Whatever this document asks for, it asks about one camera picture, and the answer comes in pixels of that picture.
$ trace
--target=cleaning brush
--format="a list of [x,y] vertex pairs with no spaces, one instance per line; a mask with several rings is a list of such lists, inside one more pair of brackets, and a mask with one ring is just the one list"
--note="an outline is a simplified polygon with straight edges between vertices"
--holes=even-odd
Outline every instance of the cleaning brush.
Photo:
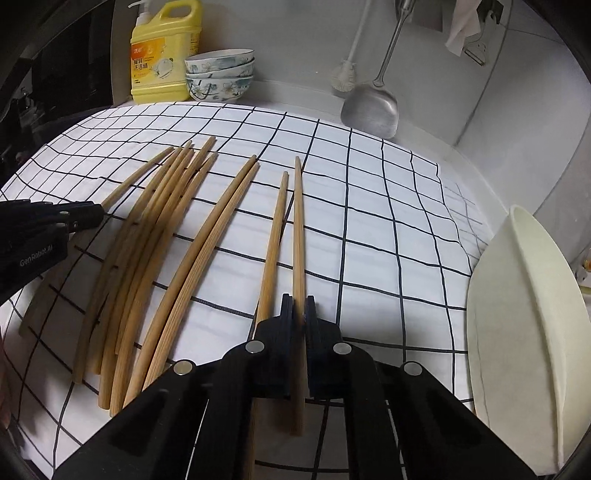
[[361,20],[359,21],[359,26],[357,27],[357,32],[355,33],[355,38],[353,39],[349,56],[333,70],[330,84],[335,90],[340,92],[350,92],[355,86],[355,64],[352,60],[355,55],[355,50],[357,50],[357,44],[359,43],[363,26],[367,20],[371,3],[372,0],[365,0],[365,6],[363,8],[363,13],[361,14]]

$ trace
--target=metal bolt head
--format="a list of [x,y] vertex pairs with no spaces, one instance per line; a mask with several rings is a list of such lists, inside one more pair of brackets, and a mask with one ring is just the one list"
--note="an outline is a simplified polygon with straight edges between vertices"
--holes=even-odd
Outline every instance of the metal bolt head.
[[174,364],[173,370],[177,375],[187,375],[193,369],[193,365],[188,360],[181,360]]
[[414,377],[423,373],[423,367],[421,366],[421,364],[418,364],[416,362],[406,362],[402,366],[402,368],[404,369],[405,373],[407,373],[408,375],[412,375]]
[[351,353],[352,348],[348,343],[339,342],[333,345],[333,350],[339,355],[347,355],[348,353]]
[[248,353],[259,353],[265,349],[265,344],[260,340],[251,340],[245,345]]

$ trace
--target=chopstick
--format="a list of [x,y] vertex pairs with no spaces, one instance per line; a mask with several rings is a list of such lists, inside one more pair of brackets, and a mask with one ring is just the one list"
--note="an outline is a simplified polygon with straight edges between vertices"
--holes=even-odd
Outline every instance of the chopstick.
[[152,240],[152,242],[157,241],[157,237],[156,240],[153,240],[153,235],[155,229],[157,228],[160,215],[162,214],[168,201],[177,188],[178,182],[180,181],[185,168],[189,164],[193,153],[194,152],[191,149],[191,142],[187,142],[184,145],[181,153],[178,155],[176,168],[174,171],[172,171],[171,168],[167,172],[169,175],[168,178],[166,175],[164,176],[160,192],[157,190],[156,193],[154,193],[154,197],[151,199],[150,203],[146,207],[144,215],[142,216],[142,222],[140,223],[141,230],[138,235],[137,243],[134,246],[129,268],[127,269],[124,277],[122,286],[123,295],[119,297],[121,302],[115,304],[113,315],[117,318],[117,321],[120,325],[121,322],[125,322],[129,316],[129,311],[131,310],[131,305],[134,301],[135,293],[138,287],[137,281],[134,282],[134,280],[141,276],[140,268],[145,268],[145,265],[141,265],[142,259],[145,258],[145,251],[150,248],[148,247],[150,240]]
[[[203,146],[201,147],[199,152],[195,155],[191,164],[182,173],[178,183],[176,185],[174,185],[174,189],[173,189],[172,193],[170,194],[170,197],[166,201],[166,204],[165,204],[164,208],[162,209],[162,212],[160,213],[160,215],[158,216],[158,219],[155,222],[155,227],[150,232],[150,237],[148,239],[146,247],[144,247],[144,251],[142,252],[142,256],[139,261],[139,266],[135,270],[135,274],[134,274],[134,277],[132,280],[131,288],[129,289],[129,294],[128,294],[128,297],[127,297],[127,300],[125,303],[124,316],[121,320],[121,325],[119,327],[119,333],[117,335],[117,343],[115,345],[115,353],[117,355],[119,354],[119,347],[121,345],[121,340],[123,338],[123,334],[125,331],[125,323],[126,323],[127,319],[129,318],[129,315],[131,314],[132,306],[134,306],[135,296],[137,295],[139,285],[141,284],[141,282],[143,282],[144,271],[147,268],[148,263],[152,261],[152,259],[151,259],[152,252],[153,252],[154,248],[157,246],[157,244],[160,242],[160,235],[164,232],[169,221],[171,220],[171,215],[173,215],[173,213],[176,211],[176,208],[179,204],[180,198],[183,196],[183,194],[186,194],[185,190],[187,188],[187,185],[189,184],[189,181],[195,175],[195,173],[201,168],[201,166],[203,165],[203,161],[205,160],[205,157],[207,156],[207,153],[209,153],[209,150],[213,147],[213,144],[215,142],[216,142],[215,137],[209,137],[207,139],[207,141],[203,144]],[[205,176],[201,175],[201,176],[199,176],[199,179],[200,179],[200,182],[202,182],[205,179]],[[189,206],[189,201],[192,196],[193,195],[191,194],[188,199],[184,200],[184,202],[186,203],[187,206]],[[178,224],[182,221],[182,219],[184,217],[184,213],[185,213],[185,210],[182,210],[175,217],[175,221],[177,222],[177,225],[175,225],[174,227],[171,227],[174,229],[170,232],[170,241],[172,241],[172,235],[173,235],[174,231],[176,230],[176,227],[178,226]],[[149,285],[147,286],[148,290],[144,293],[146,296],[149,293],[150,285],[151,285],[151,281],[150,281]]]
[[132,260],[132,252],[134,251],[134,248],[136,246],[137,239],[142,231],[142,228],[145,227],[146,210],[152,208],[155,200],[157,200],[158,196],[161,194],[163,185],[166,182],[166,179],[170,178],[171,171],[173,171],[173,169],[175,168],[175,164],[178,160],[178,156],[180,155],[182,149],[183,147],[177,147],[170,156],[170,167],[168,168],[163,179],[156,188],[156,191],[150,198],[148,205],[144,209],[144,212],[142,214],[142,221],[140,221],[139,225],[137,225],[131,231],[129,237],[125,239],[125,243],[119,252],[117,260],[115,261],[115,265],[117,265],[118,269],[115,274],[115,278],[111,282],[110,289],[107,293],[106,303],[103,307],[103,310],[101,311],[99,324],[95,327],[90,338],[89,354],[87,356],[87,367],[94,374],[100,374],[103,350],[105,347],[105,337],[107,335],[108,326],[111,320],[114,318],[113,310],[115,308],[116,301],[120,295],[124,294],[122,292],[121,284],[125,278],[125,274],[128,271],[129,262]]
[[[277,260],[279,258],[279,247],[281,243],[281,227],[283,226],[283,217],[285,215],[285,200],[287,199],[288,173],[285,171],[281,176],[281,185],[277,194],[275,212],[273,214],[273,223],[271,224],[271,233],[269,234],[269,243],[267,245],[267,257],[265,258],[265,268],[262,272],[261,293],[259,294],[259,303],[256,308],[255,332],[256,327],[263,320],[267,320],[273,314],[273,301],[275,299],[275,282],[277,279]],[[252,401],[251,421],[248,430],[248,455],[245,458],[244,480],[250,480],[255,465],[255,420],[256,409],[258,408],[257,399]]]
[[277,259],[279,258],[281,227],[283,225],[283,216],[285,215],[288,179],[288,173],[286,171],[283,172],[283,175],[281,176],[281,184],[279,186],[279,193],[277,194],[273,222],[271,224],[271,233],[269,234],[265,267],[262,272],[261,293],[259,294],[259,304],[256,308],[255,331],[256,326],[263,320],[267,320],[273,313],[275,281],[277,279]]
[[160,340],[158,341],[158,346],[154,352],[154,357],[150,363],[150,368],[144,382],[144,388],[150,385],[162,373],[168,353],[170,352],[170,348],[173,345],[178,328],[180,327],[180,323],[191,300],[191,295],[195,291],[195,288],[201,280],[205,269],[209,265],[209,261],[215,246],[224,233],[226,226],[228,225],[228,222],[234,213],[234,210],[236,209],[240,200],[242,200],[242,197],[244,196],[258,169],[259,163],[257,162],[252,166],[234,195],[232,195],[232,198],[224,208],[222,214],[213,227],[212,232],[203,244],[203,248],[199,252],[195,263],[191,267],[191,270],[187,275],[187,279],[184,282],[183,288],[181,289],[177,300],[174,302],[173,309],[168,316],[168,320],[164,326]]
[[304,349],[304,302],[306,300],[306,253],[304,250],[304,195],[300,158],[295,158],[294,234],[293,234],[293,296],[296,330],[291,369],[291,433],[304,433],[306,391],[306,350]]
[[142,220],[138,226],[137,241],[127,245],[129,256],[131,257],[124,276],[124,281],[120,285],[119,292],[113,307],[113,313],[109,319],[109,326],[106,330],[105,345],[103,347],[102,362],[100,365],[100,383],[99,383],[99,407],[107,409],[111,404],[111,389],[113,386],[113,376],[115,374],[115,345],[119,333],[119,324],[123,318],[123,309],[129,294],[129,289],[138,266],[140,256],[144,250],[145,244],[156,220],[160,216],[168,197],[170,196],[174,185],[182,174],[187,162],[191,143],[187,142],[182,150],[177,149],[177,157],[173,165],[168,169],[158,189],[150,199],[148,206],[144,210]]
[[[173,150],[172,147],[167,147],[159,154],[153,156],[148,162],[138,168],[135,172],[133,172],[123,183],[121,183],[115,190],[113,190],[109,196],[101,202],[101,206],[105,211],[110,210],[111,207],[117,203],[117,201],[123,196],[123,194],[127,191],[127,189],[137,182],[150,168],[156,165],[159,161],[165,158],[169,153]],[[73,253],[76,252],[74,249],[75,245],[81,245],[82,243],[89,243],[90,240],[94,237],[96,231],[98,229],[91,229],[86,230],[83,232],[75,233],[70,241],[68,242],[68,257],[63,260],[61,263],[52,267],[49,272],[45,275],[41,284],[33,294],[31,299],[31,303],[27,307],[27,311],[25,312],[24,317],[22,318],[21,326],[19,327],[19,331],[21,334],[23,333],[24,329],[31,325],[33,322],[33,318],[35,314],[38,313],[38,310],[41,306],[41,300],[45,297],[45,293],[49,291],[49,285],[58,280],[61,276],[64,276],[64,272],[70,271],[71,267],[74,263],[82,256],[81,252],[77,252],[79,255],[74,255]],[[65,278],[62,278],[59,283],[63,283]]]
[[189,246],[187,253],[183,257],[180,265],[170,285],[166,289],[163,299],[160,301],[158,305],[158,310],[156,314],[152,318],[150,322],[150,327],[144,341],[142,343],[142,348],[139,351],[138,360],[135,363],[133,373],[131,375],[131,380],[129,381],[129,387],[127,389],[127,394],[125,396],[124,405],[127,405],[130,401],[132,401],[141,391],[142,387],[144,386],[144,381],[148,369],[150,367],[150,362],[152,361],[152,356],[154,355],[154,351],[158,345],[158,340],[160,339],[160,335],[166,324],[166,320],[168,315],[170,314],[170,310],[173,308],[174,302],[183,288],[183,284],[189,271],[191,270],[191,266],[195,262],[199,252],[201,251],[203,245],[205,244],[207,237],[211,233],[213,227],[215,226],[217,220],[220,218],[220,215],[224,211],[224,208],[230,202],[232,196],[237,191],[238,187],[241,185],[242,181],[251,170],[252,166],[256,162],[256,157],[252,156],[240,169],[236,177],[232,180],[226,191],[217,201],[215,206],[213,207],[212,211],[209,213],[209,216],[203,222],[202,227],[199,229],[199,232],[193,239],[193,242]]
[[[199,152],[193,160],[192,167],[188,168],[185,174],[183,175],[183,178],[179,183],[179,188],[181,192],[185,189],[188,180],[194,173],[194,170],[196,170],[196,168],[201,166],[201,164],[203,163],[203,157],[205,157],[207,151],[213,145],[215,138],[211,137],[211,140],[211,143],[206,143],[206,145],[202,147],[201,152]],[[168,224],[166,224],[165,226],[164,232],[162,232],[162,234],[160,235],[156,249],[149,256],[149,263],[141,277],[141,283],[135,295],[133,307],[130,311],[129,318],[127,318],[125,326],[123,326],[122,323],[119,327],[121,341],[119,344],[117,364],[115,367],[115,377],[113,380],[113,389],[111,392],[112,416],[119,413],[121,408],[123,408],[125,394],[129,382],[129,367],[134,353],[134,341],[138,334],[138,328],[141,325],[141,320],[144,318],[145,309],[150,298],[152,282],[156,279],[158,273],[160,272],[160,269],[162,268],[162,264],[164,263],[164,259],[166,258],[166,254],[168,252],[168,247],[173,241],[173,233],[176,231],[179,224],[183,221],[185,212],[189,206],[189,203],[191,202],[193,195],[195,194],[199,186],[203,183],[203,180],[205,179],[207,172],[211,169],[216,159],[217,153],[213,153],[209,157],[203,168],[201,168],[199,173],[197,173],[197,175],[193,177],[189,186],[186,187],[186,190],[182,192],[183,196],[182,198],[180,198],[180,201],[178,201],[178,198],[176,198],[175,195],[172,195],[171,199],[167,204],[166,209],[161,214],[161,217],[164,216],[164,218],[167,219],[169,214],[166,212],[166,210],[168,209],[169,204],[172,204],[175,207],[172,217],[168,221]]]
[[166,171],[170,168],[174,161],[174,157],[169,157],[164,164],[159,167],[154,177],[148,183],[148,186],[136,200],[133,208],[129,212],[129,215],[125,219],[125,222],[117,232],[117,235],[109,247],[109,252],[103,262],[99,275],[95,281],[95,285],[92,289],[93,295],[90,298],[89,304],[86,306],[86,312],[82,320],[82,327],[78,335],[78,344],[76,346],[76,354],[74,356],[74,368],[73,368],[73,381],[75,383],[82,383],[86,369],[86,356],[88,354],[88,344],[90,341],[90,335],[92,333],[92,326],[95,318],[99,312],[100,306],[105,301],[106,292],[105,289],[108,286],[109,277],[111,276],[111,269],[115,265],[117,256],[123,247],[126,237],[129,231],[134,226],[135,221],[139,218],[144,208],[148,204],[148,201],[152,197],[152,194],[156,190],[160,181],[164,177]]

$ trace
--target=white cloth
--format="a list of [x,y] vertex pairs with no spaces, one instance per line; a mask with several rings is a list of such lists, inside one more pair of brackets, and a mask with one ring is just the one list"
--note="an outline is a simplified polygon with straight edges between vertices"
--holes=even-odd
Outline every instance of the white cloth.
[[[199,148],[209,135],[217,138],[218,159],[176,232],[138,346],[212,203],[256,154],[261,168],[194,292],[170,356],[203,364],[246,341],[281,175],[290,172],[293,189],[294,159],[300,155],[305,162],[307,293],[314,295],[318,315],[333,322],[338,315],[347,341],[379,361],[399,365],[405,352],[407,360],[422,363],[471,407],[463,308],[470,273],[490,233],[474,202],[466,199],[466,189],[441,177],[436,163],[388,141],[319,119],[246,105],[126,106],[94,113],[41,147],[0,188],[0,196],[100,202],[168,145],[192,140]],[[8,312],[0,310],[20,448],[49,478],[54,467],[110,418],[96,404],[98,376],[87,374],[84,384],[72,384],[72,362],[100,262],[141,186],[130,189],[113,208],[111,219],[66,280],[52,283],[44,300],[47,315],[19,333],[38,280],[13,296]],[[281,241],[275,314],[282,293],[292,292],[292,219],[293,209]],[[257,413],[255,457],[262,463],[255,466],[254,479],[286,478],[294,466],[302,475],[293,478],[309,478],[324,403],[306,404],[301,437],[275,427],[272,403],[261,404]],[[331,473],[336,478],[348,467],[345,417],[342,407],[331,404],[329,410],[320,460],[324,472],[319,476]]]
[[480,33],[480,21],[476,9],[481,0],[456,0],[453,11],[452,27],[445,43],[447,49],[457,55],[462,54],[464,41],[471,35]]

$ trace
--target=stacked bowls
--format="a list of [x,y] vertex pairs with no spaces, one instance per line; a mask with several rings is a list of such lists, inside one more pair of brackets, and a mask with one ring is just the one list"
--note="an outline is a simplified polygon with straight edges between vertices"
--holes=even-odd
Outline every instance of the stacked bowls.
[[185,60],[187,89],[195,100],[231,102],[252,81],[254,50],[234,48],[193,55]]

